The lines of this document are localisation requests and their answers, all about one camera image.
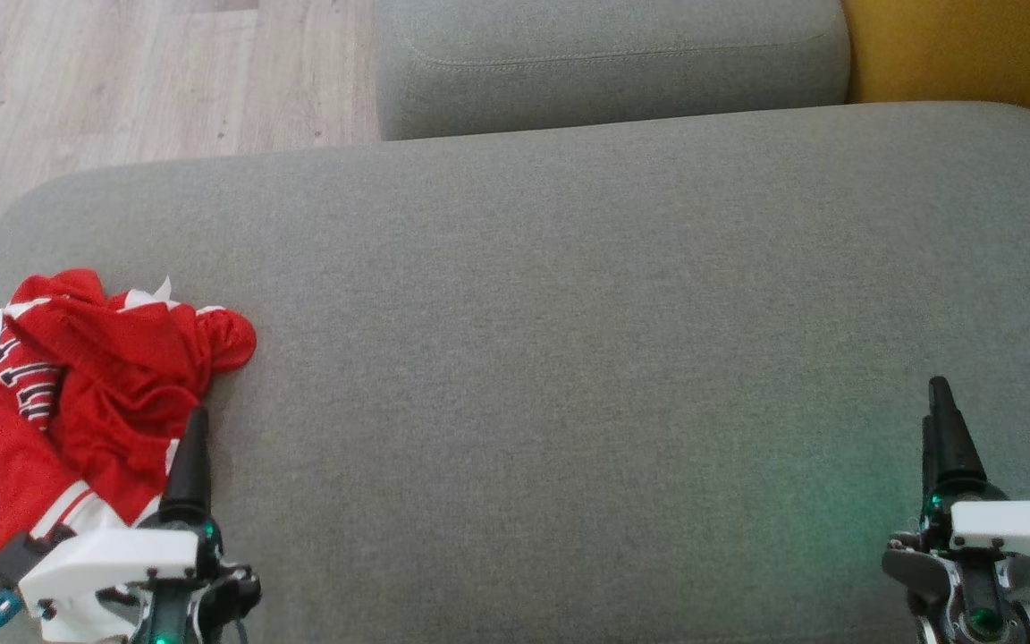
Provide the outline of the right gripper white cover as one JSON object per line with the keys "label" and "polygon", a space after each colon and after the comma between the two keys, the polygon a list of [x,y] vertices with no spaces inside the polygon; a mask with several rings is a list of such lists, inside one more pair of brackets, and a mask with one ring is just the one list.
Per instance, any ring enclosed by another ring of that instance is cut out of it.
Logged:
{"label": "right gripper white cover", "polygon": [[981,498],[988,476],[945,376],[929,379],[921,419],[921,497],[882,571],[907,597],[916,643],[1030,643],[1030,501]]}

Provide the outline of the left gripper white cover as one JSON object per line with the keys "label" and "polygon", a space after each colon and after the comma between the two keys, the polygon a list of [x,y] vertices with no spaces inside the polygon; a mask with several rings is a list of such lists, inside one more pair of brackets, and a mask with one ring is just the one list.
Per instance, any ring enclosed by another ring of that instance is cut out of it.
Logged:
{"label": "left gripper white cover", "polygon": [[225,557],[211,516],[209,417],[190,411],[161,496],[166,526],[66,539],[18,584],[46,643],[247,643],[262,589],[252,567]]}

